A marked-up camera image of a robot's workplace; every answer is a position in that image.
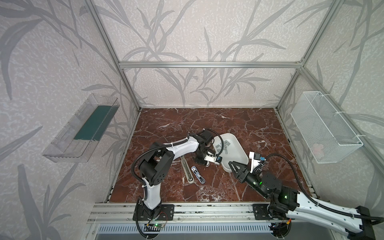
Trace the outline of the small blue stapler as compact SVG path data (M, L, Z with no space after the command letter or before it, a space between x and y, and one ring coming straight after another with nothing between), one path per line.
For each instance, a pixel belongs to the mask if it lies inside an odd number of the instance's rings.
M202 175L200 174L200 172L195 166L191 167L191 171L194 173L194 175L196 176L196 178L201 184L204 184L206 182L205 178L202 177Z

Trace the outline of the beige black long stapler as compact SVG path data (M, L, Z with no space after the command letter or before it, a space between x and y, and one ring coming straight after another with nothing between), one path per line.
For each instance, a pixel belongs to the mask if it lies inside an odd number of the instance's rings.
M183 170L184 170L186 178L187 178L187 182L189 184L194 183L194 177L193 177L192 172L188 166L188 163L187 163L185 156L181 156L181 163L182 163L182 167L183 167Z

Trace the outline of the white oval tray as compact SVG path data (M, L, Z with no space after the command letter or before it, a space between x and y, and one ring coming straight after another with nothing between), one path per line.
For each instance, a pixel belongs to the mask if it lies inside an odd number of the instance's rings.
M235 135L230 133L225 133L221 135L223 141L224 141L224 150L220 154L222 159L222 167L224 171L227 173L232 173L232 170L229 166L230 161L239 162L245 165L248 165L249 158L247 154L245 153L244 149L242 148L240 142L236 138ZM231 145L226 147L225 143L230 142Z

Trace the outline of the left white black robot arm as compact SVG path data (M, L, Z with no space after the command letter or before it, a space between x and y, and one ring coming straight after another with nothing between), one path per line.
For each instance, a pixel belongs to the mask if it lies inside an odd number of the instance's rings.
M154 142L131 165L131 174L142 183L144 198L139 200L144 209L153 212L160 209L161 183L167 176L174 160L190 153L196 154L198 163L221 164L224 140L214 130L203 129L199 133L171 143Z

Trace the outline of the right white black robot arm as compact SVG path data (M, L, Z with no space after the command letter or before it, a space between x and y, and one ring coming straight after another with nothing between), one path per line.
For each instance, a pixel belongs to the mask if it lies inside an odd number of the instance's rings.
M347 208L317 200L305 192L299 183L299 190L283 185L271 172L262 171L263 163L273 154L262 157L251 153L256 166L230 161L229 166L240 183L246 183L263 198L270 200L267 207L269 217L280 220L302 220L346 236L349 240L373 240L373 227L382 224L382 217L371 216L368 208L358 206Z

